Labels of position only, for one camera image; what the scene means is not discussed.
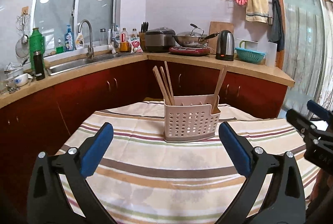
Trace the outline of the chopsticks in holder right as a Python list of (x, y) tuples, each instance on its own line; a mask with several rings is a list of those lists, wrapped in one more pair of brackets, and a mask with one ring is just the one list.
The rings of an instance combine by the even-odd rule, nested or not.
[(211, 109), (211, 114), (212, 115), (220, 112), (219, 109), (218, 109), (219, 92), (220, 92), (220, 89), (222, 87), (223, 81), (225, 79), (227, 69), (228, 69), (228, 67), (225, 66), (220, 70), (219, 78), (218, 78), (218, 81), (217, 81), (217, 84), (216, 84), (215, 93), (214, 93), (214, 97), (213, 97), (213, 104), (212, 104), (212, 109)]

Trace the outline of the chopsticks in holder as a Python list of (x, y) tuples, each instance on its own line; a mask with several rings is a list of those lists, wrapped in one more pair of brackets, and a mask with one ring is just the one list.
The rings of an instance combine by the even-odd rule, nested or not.
[(165, 61), (164, 66), (160, 66), (159, 68), (154, 66), (153, 73), (158, 82), (165, 103), (167, 105), (175, 105), (174, 93), (167, 62)]
[(218, 78), (218, 81), (217, 81), (217, 84), (216, 84), (215, 93), (214, 93), (214, 97), (213, 97), (213, 104), (212, 104), (212, 109), (211, 109), (211, 114), (212, 115), (220, 112), (219, 109), (218, 109), (219, 92), (220, 92), (220, 89), (222, 87), (223, 81), (225, 79), (227, 69), (228, 69), (228, 67), (225, 66), (220, 70), (219, 78)]

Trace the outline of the wooden countertop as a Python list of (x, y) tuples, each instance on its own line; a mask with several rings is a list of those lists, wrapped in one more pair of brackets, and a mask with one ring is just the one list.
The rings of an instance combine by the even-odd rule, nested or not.
[(128, 55), (122, 58), (115, 58), (100, 62), (91, 63), (88, 65), (73, 68), (68, 71), (58, 73), (54, 76), (48, 76), (41, 81), (32, 82), (30, 85), (23, 86), (19, 91), (1, 95), (1, 107), (5, 107), (19, 99), (28, 95), (34, 94), (40, 90), (51, 86), (61, 84), (63, 82), (79, 78), (88, 74), (99, 72), (106, 69), (115, 68), (130, 63), (136, 63), (145, 60), (167, 61), (179, 64), (188, 64), (194, 66), (202, 66), (211, 69), (222, 69), (225, 65), (228, 71), (243, 74), (250, 77), (260, 78), (262, 80), (275, 82), (288, 87), (294, 87), (295, 81), (281, 69), (268, 67), (265, 65), (256, 65), (246, 63), (240, 60), (223, 61), (213, 58), (211, 55), (203, 57), (194, 56), (179, 56), (167, 53), (140, 53), (136, 55)]

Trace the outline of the teal plastic colander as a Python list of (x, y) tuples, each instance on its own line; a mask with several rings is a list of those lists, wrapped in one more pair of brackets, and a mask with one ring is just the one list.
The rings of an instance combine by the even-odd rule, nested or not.
[(253, 51), (241, 47), (236, 47), (235, 50), (240, 60), (252, 64), (259, 64), (265, 57), (265, 53), (259, 51)]

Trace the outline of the dark hanging cloth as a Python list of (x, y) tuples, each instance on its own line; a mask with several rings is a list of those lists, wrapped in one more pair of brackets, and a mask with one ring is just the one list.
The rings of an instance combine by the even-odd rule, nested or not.
[(272, 0), (273, 22), (269, 35), (269, 41), (277, 44), (277, 52), (285, 48), (285, 34), (283, 30), (282, 11), (279, 0)]

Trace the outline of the black thermos bottle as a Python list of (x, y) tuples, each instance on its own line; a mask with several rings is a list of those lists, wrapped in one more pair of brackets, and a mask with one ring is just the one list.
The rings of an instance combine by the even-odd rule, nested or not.
[(35, 77), (37, 81), (45, 78), (45, 70), (43, 64), (43, 57), (40, 51), (35, 51), (33, 55)]

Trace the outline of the white porcelain bowl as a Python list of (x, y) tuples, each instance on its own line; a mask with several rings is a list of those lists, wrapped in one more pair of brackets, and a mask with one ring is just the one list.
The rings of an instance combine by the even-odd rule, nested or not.
[(14, 84), (17, 87), (22, 87), (24, 85), (26, 85), (29, 81), (29, 74), (27, 73), (23, 73), (17, 77), (14, 78)]

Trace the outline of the red induction cooker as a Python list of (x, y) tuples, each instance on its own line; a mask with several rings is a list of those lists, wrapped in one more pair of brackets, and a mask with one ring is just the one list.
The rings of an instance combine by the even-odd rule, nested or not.
[(210, 54), (210, 49), (206, 48), (191, 48), (173, 46), (169, 49), (170, 54), (183, 56), (205, 56)]

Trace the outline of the white spray cleaner bottle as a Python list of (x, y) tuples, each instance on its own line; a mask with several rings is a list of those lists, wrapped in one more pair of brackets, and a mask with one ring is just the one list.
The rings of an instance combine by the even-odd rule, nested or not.
[(77, 33), (77, 37), (75, 40), (75, 47), (77, 50), (84, 48), (84, 37), (82, 35), (82, 31), (78, 31), (78, 33)]

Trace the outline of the blue detergent bottle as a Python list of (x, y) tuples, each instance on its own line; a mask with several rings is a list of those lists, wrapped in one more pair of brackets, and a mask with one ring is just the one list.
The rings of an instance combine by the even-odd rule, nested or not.
[(64, 34), (64, 40), (66, 52), (73, 51), (75, 44), (73, 43), (73, 32), (71, 30), (70, 24), (67, 25), (67, 31)]

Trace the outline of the frosted glass door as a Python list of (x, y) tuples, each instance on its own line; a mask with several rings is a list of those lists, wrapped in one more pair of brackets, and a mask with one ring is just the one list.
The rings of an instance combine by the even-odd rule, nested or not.
[(332, 0), (279, 0), (285, 48), (278, 66), (295, 84), (283, 109), (293, 108), (312, 119), (307, 102), (332, 109)]

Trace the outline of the hanging strainer ladle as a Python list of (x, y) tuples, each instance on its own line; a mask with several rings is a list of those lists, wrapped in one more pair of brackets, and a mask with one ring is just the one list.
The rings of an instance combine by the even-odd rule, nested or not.
[(15, 45), (15, 53), (19, 59), (29, 56), (29, 22), (30, 16), (27, 11), (17, 17), (16, 28), (20, 37)]

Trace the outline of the grey rice cooker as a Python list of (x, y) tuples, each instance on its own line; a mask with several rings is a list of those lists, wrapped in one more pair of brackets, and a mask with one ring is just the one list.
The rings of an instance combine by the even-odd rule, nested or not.
[(166, 53), (175, 46), (175, 31), (161, 27), (145, 33), (146, 50), (151, 53)]

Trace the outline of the knife block with knives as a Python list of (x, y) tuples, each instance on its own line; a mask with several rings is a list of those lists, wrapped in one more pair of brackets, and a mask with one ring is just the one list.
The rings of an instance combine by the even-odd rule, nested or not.
[(145, 41), (145, 35), (148, 31), (148, 22), (143, 22), (140, 28), (139, 32), (139, 38), (140, 38), (140, 46), (143, 51), (146, 51), (146, 41)]

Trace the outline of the white green-handled pitcher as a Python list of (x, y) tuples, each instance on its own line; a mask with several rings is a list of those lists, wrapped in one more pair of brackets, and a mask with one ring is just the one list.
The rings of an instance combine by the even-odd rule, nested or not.
[(252, 51), (257, 51), (258, 42), (241, 39), (239, 43), (239, 48), (249, 49)]

